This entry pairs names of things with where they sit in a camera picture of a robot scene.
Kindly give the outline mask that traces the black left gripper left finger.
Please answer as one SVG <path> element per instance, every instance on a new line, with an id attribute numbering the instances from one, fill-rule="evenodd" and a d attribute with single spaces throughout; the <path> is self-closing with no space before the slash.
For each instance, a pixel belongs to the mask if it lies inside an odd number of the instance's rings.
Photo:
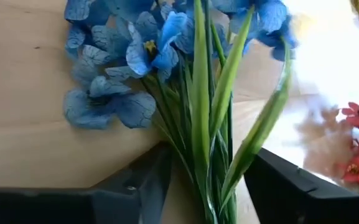
<path id="1" fill-rule="evenodd" d="M 171 168 L 160 142 L 89 188 L 0 188 L 0 223 L 159 224 Z"/>

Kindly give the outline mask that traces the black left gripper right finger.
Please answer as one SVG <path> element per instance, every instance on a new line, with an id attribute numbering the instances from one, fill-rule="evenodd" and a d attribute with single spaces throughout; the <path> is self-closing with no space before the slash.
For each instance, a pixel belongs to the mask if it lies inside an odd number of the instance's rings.
<path id="1" fill-rule="evenodd" d="M 359 223 L 359 194 L 261 149 L 244 174 L 261 223 Z"/>

